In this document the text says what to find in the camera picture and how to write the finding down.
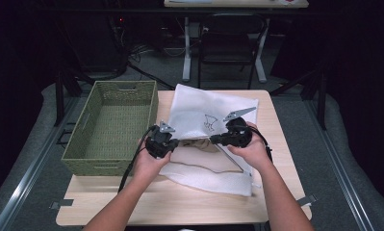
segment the forearm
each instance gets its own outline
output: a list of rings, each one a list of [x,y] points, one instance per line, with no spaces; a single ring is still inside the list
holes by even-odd
[[[147,184],[131,181],[84,228],[84,230],[119,230],[126,227]]]
[[[260,174],[272,231],[313,230],[275,166],[263,165]]]

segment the person's left hand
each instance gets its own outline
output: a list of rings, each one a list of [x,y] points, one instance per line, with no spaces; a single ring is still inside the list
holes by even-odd
[[[170,161],[171,152],[168,152],[163,159],[155,159],[145,148],[145,142],[141,144],[141,152],[135,161],[133,180],[142,182],[148,186],[159,174],[159,171]]]

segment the person's right arm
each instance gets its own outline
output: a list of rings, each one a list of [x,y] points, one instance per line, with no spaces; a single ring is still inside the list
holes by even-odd
[[[248,122],[248,125],[256,128],[252,123]],[[264,143],[258,135],[252,133],[252,141],[245,148],[232,145],[227,147],[232,153],[243,157],[247,163],[260,172],[272,231],[314,230],[311,222],[269,159]]]

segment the chair backrest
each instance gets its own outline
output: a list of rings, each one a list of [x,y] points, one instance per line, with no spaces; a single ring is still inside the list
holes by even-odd
[[[267,22],[255,13],[214,13],[200,23],[199,34],[263,34]]]

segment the white desk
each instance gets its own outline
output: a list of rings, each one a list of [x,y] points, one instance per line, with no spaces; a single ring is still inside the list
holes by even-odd
[[[212,0],[211,3],[198,3],[198,2],[171,2],[170,0],[165,0],[165,7],[169,8],[307,8],[309,3],[307,0],[294,0],[291,3],[286,0]],[[261,54],[263,51],[264,43],[267,37],[266,30],[264,36],[261,38],[260,48],[258,50],[257,59],[255,62],[255,67],[257,69],[258,80],[260,83],[267,82],[267,76],[265,74],[263,64],[261,62]],[[190,34],[189,34],[189,19],[185,18],[185,62],[183,65],[183,78],[184,82],[190,81],[191,73],[191,51],[190,51]]]
[[[296,199],[305,194],[294,161],[279,124],[269,94],[265,90],[221,90],[248,98],[258,98],[257,125],[272,148],[272,159]],[[174,91],[159,91],[157,122],[168,121]],[[121,177],[72,176],[64,199],[73,199],[71,206],[62,206],[57,223],[61,226],[86,225],[115,195]],[[261,185],[261,176],[254,171],[253,179]],[[302,207],[308,218],[309,207]],[[264,192],[253,190],[250,197],[203,192],[178,185],[159,176],[141,196],[130,225],[184,225],[259,223],[268,220]]]

